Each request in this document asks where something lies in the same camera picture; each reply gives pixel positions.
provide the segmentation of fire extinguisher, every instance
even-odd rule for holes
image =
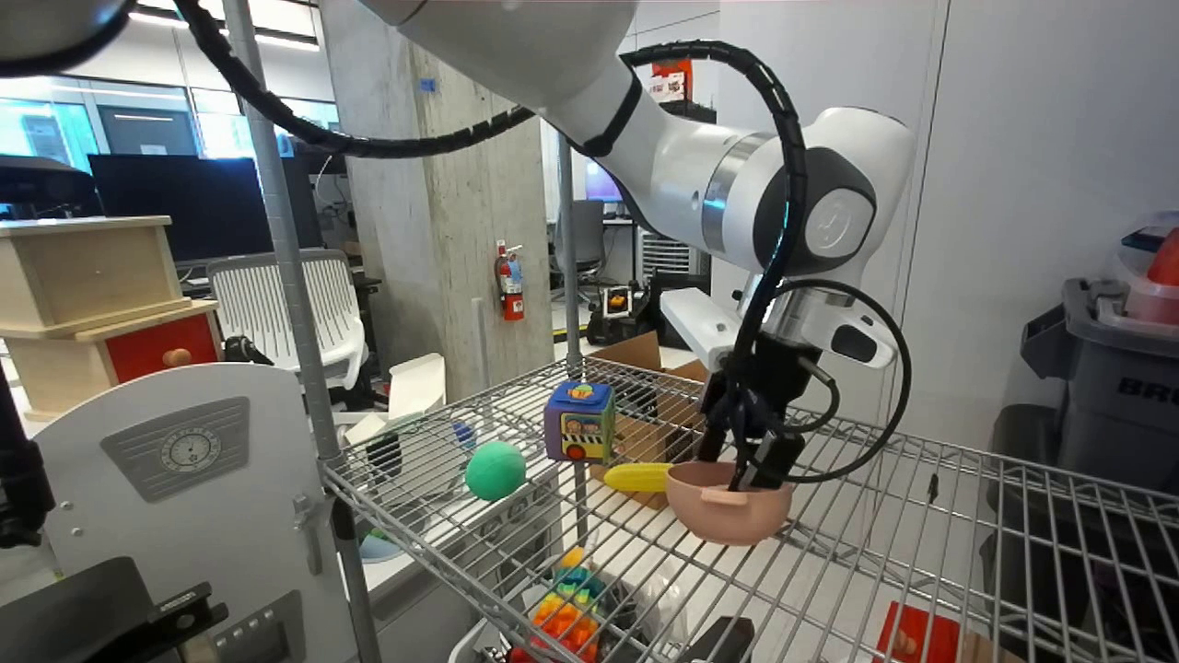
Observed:
[[[509,245],[506,239],[493,249],[493,275],[500,292],[500,318],[522,319],[522,270],[520,270],[520,245]]]

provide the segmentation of pink bowl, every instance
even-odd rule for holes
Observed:
[[[736,462],[674,462],[666,472],[666,504],[695,537],[721,546],[757,546],[780,530],[792,484],[728,489]]]

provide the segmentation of metal wire rack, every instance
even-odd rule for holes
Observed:
[[[598,658],[721,658],[699,638],[750,627],[736,658],[1179,658],[1179,502],[1028,459],[899,433],[840,481],[797,484],[792,518],[760,546],[710,546],[666,508],[613,494],[542,454],[542,367],[356,444],[324,481],[467,595],[534,658],[593,658],[534,631],[574,546],[599,579]],[[618,392],[618,450],[678,459],[699,437],[699,384],[588,362]],[[506,437],[547,489],[472,502],[472,443]],[[832,421],[801,469],[840,469],[878,428]]]

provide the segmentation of storage shelf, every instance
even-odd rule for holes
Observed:
[[[618,390],[625,454],[684,457],[699,384],[588,362]],[[750,658],[889,658],[893,602],[954,617],[962,658],[1179,658],[1179,502],[979,450],[899,433],[840,481],[797,484],[789,527],[764,546],[710,546],[666,508],[581,481],[542,457],[542,367],[400,428],[393,450],[350,450],[324,481],[467,595],[537,658],[579,658],[531,627],[556,559],[588,523],[604,579],[599,658],[678,658],[720,615],[757,627]],[[496,504],[459,489],[467,443],[528,454],[531,484]],[[840,469],[878,428],[832,421],[801,472]]]

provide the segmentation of gray bin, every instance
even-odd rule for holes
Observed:
[[[1179,336],[1098,319],[1115,282],[1066,282],[1066,304],[1033,319],[1026,362],[1066,380],[1060,469],[1179,489]]]

